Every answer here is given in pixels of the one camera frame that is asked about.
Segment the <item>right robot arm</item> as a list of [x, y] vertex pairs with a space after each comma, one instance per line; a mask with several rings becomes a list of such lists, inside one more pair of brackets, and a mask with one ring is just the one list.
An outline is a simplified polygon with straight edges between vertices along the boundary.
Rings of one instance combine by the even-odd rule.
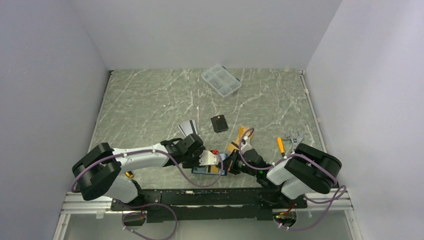
[[267, 163], [255, 149], [239, 153], [234, 150], [223, 161], [225, 171], [238, 175], [244, 173], [256, 178], [265, 189], [279, 190], [276, 203], [289, 207], [297, 197], [315, 191], [328, 194], [338, 184], [337, 176], [342, 162], [336, 157], [304, 143], [277, 163]]

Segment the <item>blue leather card holder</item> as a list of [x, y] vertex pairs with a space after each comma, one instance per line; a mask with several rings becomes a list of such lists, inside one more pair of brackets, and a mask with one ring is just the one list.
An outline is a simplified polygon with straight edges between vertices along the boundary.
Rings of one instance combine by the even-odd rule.
[[[228, 155], [226, 153], [220, 153], [219, 154], [222, 158], [222, 160], [225, 160]], [[208, 165], [208, 166], [199, 166], [199, 167], [193, 167], [191, 169], [192, 174], [200, 174], [200, 175], [219, 175], [220, 173], [220, 163], [218, 165]], [[223, 170], [221, 172], [222, 176], [227, 176], [228, 172], [226, 170]]]

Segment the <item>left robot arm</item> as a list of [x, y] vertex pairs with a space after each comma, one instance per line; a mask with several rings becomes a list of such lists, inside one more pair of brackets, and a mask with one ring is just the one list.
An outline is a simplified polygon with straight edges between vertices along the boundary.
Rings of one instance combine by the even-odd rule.
[[206, 150], [195, 133], [140, 148], [112, 148], [103, 142], [72, 167], [75, 179], [71, 190], [75, 192], [78, 187], [78, 192], [86, 201], [106, 196], [117, 198], [129, 209], [137, 210], [144, 203], [141, 188], [134, 180], [119, 178], [120, 174], [151, 167], [176, 166], [182, 169], [217, 162], [218, 157]]

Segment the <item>orange credit card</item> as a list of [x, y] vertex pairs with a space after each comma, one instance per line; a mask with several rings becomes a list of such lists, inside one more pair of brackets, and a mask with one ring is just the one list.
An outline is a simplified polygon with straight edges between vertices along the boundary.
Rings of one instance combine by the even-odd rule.
[[222, 170], [219, 166], [209, 165], [206, 167], [205, 173], [209, 175], [225, 175], [226, 171]]

